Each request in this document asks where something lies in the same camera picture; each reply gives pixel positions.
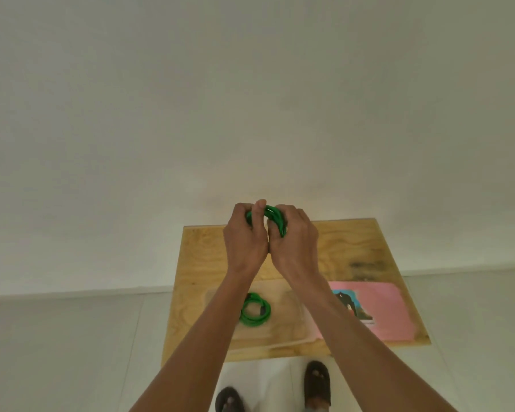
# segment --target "person's right hand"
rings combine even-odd
[[[288,282],[318,273],[318,231],[302,209],[293,205],[277,205],[288,221],[284,237],[277,225],[268,220],[269,253],[275,268]]]

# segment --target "green cable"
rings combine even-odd
[[[259,316],[250,316],[246,312],[244,312],[248,304],[252,303],[261,305]],[[240,322],[242,322],[247,327],[259,327],[261,324],[264,324],[270,316],[271,305],[269,305],[269,303],[265,299],[263,299],[255,292],[250,292],[248,295],[246,295],[246,299],[244,300],[244,304],[242,305],[242,309],[240,310]]]
[[[264,215],[271,221],[274,221],[274,223],[278,226],[278,230],[281,233],[281,237],[284,237],[286,235],[286,226],[288,223],[284,221],[284,217],[282,216],[281,210],[276,207],[266,205]],[[248,222],[248,224],[252,225],[252,211],[248,211],[246,213],[246,221]]]

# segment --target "forearm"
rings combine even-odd
[[[207,411],[251,277],[227,274],[131,412]]]
[[[320,275],[291,284],[363,412],[454,409],[336,300]]]

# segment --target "hand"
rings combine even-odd
[[[289,283],[318,273],[317,228],[302,209],[277,205],[288,221],[288,232],[281,237],[277,225],[268,220],[269,252],[275,268]]]
[[[253,279],[268,253],[267,231],[263,224],[266,200],[254,205],[239,203],[223,229],[227,249],[227,274],[245,275]],[[246,213],[252,211],[252,226],[246,221]]]

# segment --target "person's right arm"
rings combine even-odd
[[[277,206],[288,221],[281,238],[269,224],[273,263],[309,309],[363,412],[454,412],[367,327],[341,304],[318,272],[318,232],[302,209]]]

